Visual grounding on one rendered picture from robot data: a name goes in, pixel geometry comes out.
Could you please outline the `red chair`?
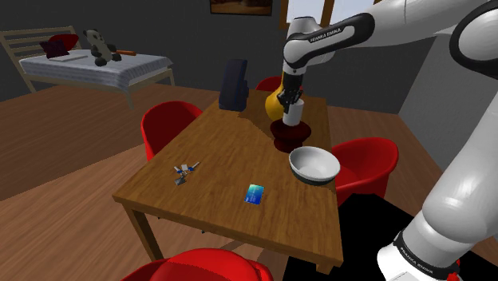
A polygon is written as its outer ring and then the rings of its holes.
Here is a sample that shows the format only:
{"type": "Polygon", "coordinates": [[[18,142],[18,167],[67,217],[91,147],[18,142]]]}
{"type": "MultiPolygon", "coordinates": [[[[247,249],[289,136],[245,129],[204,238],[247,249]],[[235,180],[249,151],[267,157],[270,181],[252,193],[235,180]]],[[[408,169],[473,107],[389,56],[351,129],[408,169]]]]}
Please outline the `red chair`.
{"type": "Polygon", "coordinates": [[[140,123],[147,160],[151,160],[202,112],[186,101],[166,101],[150,108],[140,123]]]}
{"type": "Polygon", "coordinates": [[[121,281],[274,281],[261,263],[218,248],[197,248],[139,267],[121,281]]]}
{"type": "Polygon", "coordinates": [[[255,89],[267,92],[274,92],[281,86],[281,84],[282,84],[281,76],[267,77],[261,80],[261,82],[259,82],[255,87],[255,89]]]}
{"type": "Polygon", "coordinates": [[[335,178],[338,206],[352,194],[385,197],[390,173],[396,168],[397,145],[382,137],[349,140],[331,148],[341,165],[335,178]]]}

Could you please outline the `yellow round vase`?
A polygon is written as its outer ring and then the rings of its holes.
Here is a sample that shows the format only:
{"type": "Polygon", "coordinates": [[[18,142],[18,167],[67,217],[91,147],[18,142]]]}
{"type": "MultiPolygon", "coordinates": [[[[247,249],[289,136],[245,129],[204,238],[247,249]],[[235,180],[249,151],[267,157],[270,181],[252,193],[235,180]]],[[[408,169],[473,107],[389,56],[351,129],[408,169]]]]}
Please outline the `yellow round vase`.
{"type": "Polygon", "coordinates": [[[283,86],[280,85],[265,101],[265,110],[272,121],[277,121],[283,118],[284,108],[280,104],[278,95],[283,91],[283,86]]]}

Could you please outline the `white cylindrical cup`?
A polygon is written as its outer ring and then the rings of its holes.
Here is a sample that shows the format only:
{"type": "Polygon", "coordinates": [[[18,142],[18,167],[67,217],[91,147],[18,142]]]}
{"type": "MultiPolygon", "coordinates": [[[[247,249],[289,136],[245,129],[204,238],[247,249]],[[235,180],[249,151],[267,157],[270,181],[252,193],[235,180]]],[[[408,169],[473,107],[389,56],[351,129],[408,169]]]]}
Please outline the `white cylindrical cup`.
{"type": "Polygon", "coordinates": [[[300,123],[302,117],[304,101],[298,99],[294,104],[289,105],[288,112],[283,114],[283,124],[287,126],[296,126],[300,123]]]}

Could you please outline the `wooden framed window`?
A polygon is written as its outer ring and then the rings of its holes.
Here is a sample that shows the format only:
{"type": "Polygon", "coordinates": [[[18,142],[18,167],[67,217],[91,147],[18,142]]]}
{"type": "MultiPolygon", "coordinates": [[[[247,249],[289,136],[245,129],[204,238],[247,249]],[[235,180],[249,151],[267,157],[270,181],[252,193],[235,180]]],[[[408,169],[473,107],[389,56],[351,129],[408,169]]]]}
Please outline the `wooden framed window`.
{"type": "Polygon", "coordinates": [[[279,28],[286,30],[293,19],[311,16],[320,26],[361,13],[381,0],[281,0],[279,28]]]}

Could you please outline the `white bowl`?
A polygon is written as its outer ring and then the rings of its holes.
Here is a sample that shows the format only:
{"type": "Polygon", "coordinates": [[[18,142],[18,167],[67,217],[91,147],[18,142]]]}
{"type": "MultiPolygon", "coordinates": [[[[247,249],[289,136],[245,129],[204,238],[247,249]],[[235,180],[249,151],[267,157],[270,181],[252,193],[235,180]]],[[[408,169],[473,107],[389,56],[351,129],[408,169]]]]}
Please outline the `white bowl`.
{"type": "Polygon", "coordinates": [[[294,176],[303,183],[320,186],[330,183],[341,170],[338,159],[325,149],[302,146],[289,154],[294,176]]]}

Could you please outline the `wooden table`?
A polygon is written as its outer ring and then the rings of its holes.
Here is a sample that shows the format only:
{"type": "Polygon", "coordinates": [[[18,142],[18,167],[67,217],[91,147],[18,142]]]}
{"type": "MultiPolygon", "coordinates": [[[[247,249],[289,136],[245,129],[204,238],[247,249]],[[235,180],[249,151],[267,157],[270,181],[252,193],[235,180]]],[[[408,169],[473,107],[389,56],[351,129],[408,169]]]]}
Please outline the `wooden table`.
{"type": "Polygon", "coordinates": [[[314,263],[329,273],[342,264],[333,184],[296,179],[289,156],[274,147],[264,102],[252,91],[241,113],[210,105],[115,193],[152,260],[162,258],[148,223],[160,217],[314,263]],[[174,166],[199,162],[176,185],[174,166]],[[250,184],[260,204],[244,201],[250,184]]]}

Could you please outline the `blue card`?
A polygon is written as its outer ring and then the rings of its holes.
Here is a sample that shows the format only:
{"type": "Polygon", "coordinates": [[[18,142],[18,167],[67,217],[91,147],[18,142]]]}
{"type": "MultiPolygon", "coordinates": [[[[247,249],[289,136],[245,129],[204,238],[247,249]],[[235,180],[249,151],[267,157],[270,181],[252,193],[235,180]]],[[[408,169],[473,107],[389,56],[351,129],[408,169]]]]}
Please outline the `blue card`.
{"type": "Polygon", "coordinates": [[[250,184],[247,193],[245,195],[244,201],[249,204],[260,204],[264,187],[257,184],[250,184]]]}

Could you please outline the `black robot stand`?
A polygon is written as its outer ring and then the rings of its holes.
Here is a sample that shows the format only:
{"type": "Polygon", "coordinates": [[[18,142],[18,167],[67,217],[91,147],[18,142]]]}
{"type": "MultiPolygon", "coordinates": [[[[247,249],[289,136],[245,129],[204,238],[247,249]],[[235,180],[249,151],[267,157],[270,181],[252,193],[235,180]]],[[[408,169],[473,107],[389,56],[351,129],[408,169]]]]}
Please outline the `black robot stand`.
{"type": "Polygon", "coordinates": [[[430,224],[425,210],[412,217],[375,195],[350,196],[338,209],[343,263],[329,274],[290,257],[283,281],[446,281],[424,269],[452,264],[451,281],[498,281],[498,267],[468,250],[473,241],[444,236],[449,223],[430,224]]]}

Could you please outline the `wooden bed with grey cover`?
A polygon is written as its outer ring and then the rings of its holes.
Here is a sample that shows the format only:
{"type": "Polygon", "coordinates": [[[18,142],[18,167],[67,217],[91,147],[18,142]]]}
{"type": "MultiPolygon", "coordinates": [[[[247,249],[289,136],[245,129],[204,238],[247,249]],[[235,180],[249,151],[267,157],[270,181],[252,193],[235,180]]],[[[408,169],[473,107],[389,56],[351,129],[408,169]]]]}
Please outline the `wooden bed with grey cover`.
{"type": "Polygon", "coordinates": [[[175,84],[172,62],[167,57],[137,54],[125,55],[121,61],[110,61],[99,67],[88,49],[79,42],[69,51],[76,60],[55,61],[48,59],[40,42],[50,39],[50,34],[74,34],[72,26],[28,30],[0,31],[0,43],[22,76],[31,93],[35,81],[54,85],[69,85],[86,89],[125,95],[130,108],[131,94],[165,78],[175,84]]]}

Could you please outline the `framed wall picture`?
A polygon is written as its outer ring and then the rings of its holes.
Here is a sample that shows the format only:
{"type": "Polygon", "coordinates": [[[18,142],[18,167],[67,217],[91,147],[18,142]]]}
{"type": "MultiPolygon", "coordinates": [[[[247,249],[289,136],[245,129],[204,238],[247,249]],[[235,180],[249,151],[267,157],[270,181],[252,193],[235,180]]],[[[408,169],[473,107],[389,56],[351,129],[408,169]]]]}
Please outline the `framed wall picture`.
{"type": "Polygon", "coordinates": [[[271,16],[273,0],[210,0],[212,14],[271,16]]]}

